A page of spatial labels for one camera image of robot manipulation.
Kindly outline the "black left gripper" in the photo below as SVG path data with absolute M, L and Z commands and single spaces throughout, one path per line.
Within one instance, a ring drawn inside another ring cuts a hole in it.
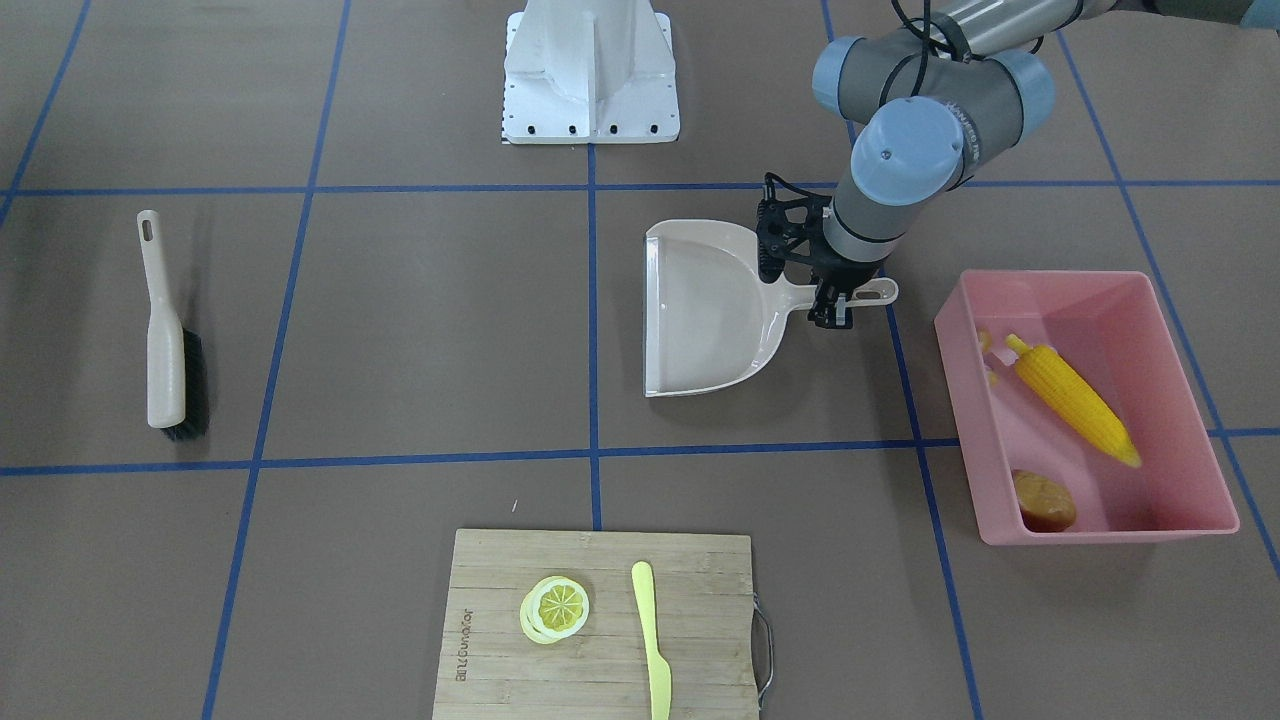
M 851 260 L 831 246 L 824 229 L 835 214 L 831 202 L 829 195 L 801 190 L 767 173 L 756 206 L 756 269 L 760 281 L 772 284 L 788 263 L 809 266 L 817 286 L 806 319 L 822 329 L 850 331 L 854 292 L 876 277 L 884 261 Z

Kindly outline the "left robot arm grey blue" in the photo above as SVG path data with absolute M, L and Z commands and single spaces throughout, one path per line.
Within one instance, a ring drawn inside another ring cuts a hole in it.
M 847 329 L 859 300 L 934 196 L 1036 132 L 1053 110 L 1053 77 L 1038 58 L 1050 33 L 1110 12 L 1144 12 L 1248 29 L 1276 29 L 1275 1 L 927 1 L 877 38 L 835 38 L 812 91 L 859 126 L 832 195 L 765 176 L 756 209 L 758 274 L 777 282 L 806 265 L 808 320 Z M 787 199 L 777 192 L 786 187 Z

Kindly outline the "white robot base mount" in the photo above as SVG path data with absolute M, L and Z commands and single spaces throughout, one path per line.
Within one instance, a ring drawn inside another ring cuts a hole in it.
M 504 142 L 680 137 L 672 23 L 652 3 L 529 1 L 508 15 L 504 38 Z

